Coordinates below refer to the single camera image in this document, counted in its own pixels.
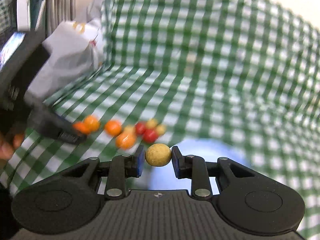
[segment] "screw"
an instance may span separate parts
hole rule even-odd
[[[205,188],[200,188],[200,189],[197,189],[195,191],[195,194],[198,196],[198,197],[207,197],[210,195],[210,191],[205,189]]]
[[[107,190],[107,195],[110,197],[119,197],[122,194],[122,190],[118,188],[111,188]]]

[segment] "blue plate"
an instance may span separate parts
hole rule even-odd
[[[213,139],[187,139],[177,144],[182,155],[197,155],[207,162],[217,162],[219,157],[228,157],[248,167],[244,156],[229,145]],[[215,178],[210,178],[212,193],[219,194]],[[150,190],[187,189],[190,193],[191,179],[177,179],[172,162],[164,167],[155,167],[151,171]]]

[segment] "yellow logo on bag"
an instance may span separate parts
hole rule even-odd
[[[74,22],[72,26],[78,33],[83,34],[85,30],[85,23]]]

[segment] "black handheld device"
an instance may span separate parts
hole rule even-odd
[[[19,192],[12,240],[302,240],[305,205],[293,189],[226,157],[217,163],[172,148],[187,190],[126,190],[142,174],[145,148],[110,162],[91,157]],[[97,191],[108,177],[104,195]],[[215,177],[219,195],[212,195]]]
[[[14,33],[0,52],[0,133],[8,142],[34,128],[45,137],[79,144],[86,135],[27,92],[49,58],[41,32]]]

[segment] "human hand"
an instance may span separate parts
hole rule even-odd
[[[0,159],[10,160],[14,151],[18,149],[24,140],[24,134],[16,134],[13,138],[12,145],[10,145],[0,134]]]

